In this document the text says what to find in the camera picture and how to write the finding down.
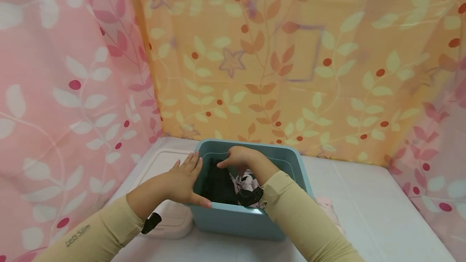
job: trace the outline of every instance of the blue plastic bin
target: blue plastic bin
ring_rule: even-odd
[[[203,168],[194,184],[195,193],[201,193],[211,159],[225,160],[232,146],[245,146],[263,153],[313,198],[303,160],[294,148],[220,139],[205,139],[196,146],[199,155],[203,157]],[[201,231],[274,241],[285,239],[285,234],[272,222],[264,210],[223,203],[212,203],[211,209],[193,205],[189,207],[193,213],[194,222]]]

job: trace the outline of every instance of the white lid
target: white lid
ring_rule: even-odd
[[[182,162],[188,156],[189,151],[161,149],[154,152],[149,158],[149,162],[141,171],[131,190],[151,177],[160,175],[170,170],[175,162],[180,159]],[[163,239],[178,239],[187,235],[193,228],[193,215],[189,207],[173,201],[164,201],[154,212],[162,217],[162,221],[148,234],[142,237],[154,237]]]

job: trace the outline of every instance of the pink curtain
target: pink curtain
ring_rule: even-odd
[[[463,261],[466,247],[466,61],[411,130],[390,172],[451,254]]]
[[[130,0],[0,0],[0,51],[0,262],[27,262],[162,130]]]

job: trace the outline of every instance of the curtain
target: curtain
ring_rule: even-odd
[[[464,253],[464,157],[450,155],[464,146],[454,132],[463,94],[448,108],[442,99],[463,90],[466,0],[139,2],[167,135],[390,165],[448,249]]]
[[[99,210],[162,134],[131,0],[0,0],[0,261]]]

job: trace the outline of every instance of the arm sleeve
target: arm sleeve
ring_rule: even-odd
[[[108,262],[143,226],[123,196],[77,225],[34,262]]]
[[[318,204],[286,173],[263,186],[265,211],[308,262],[362,262]]]

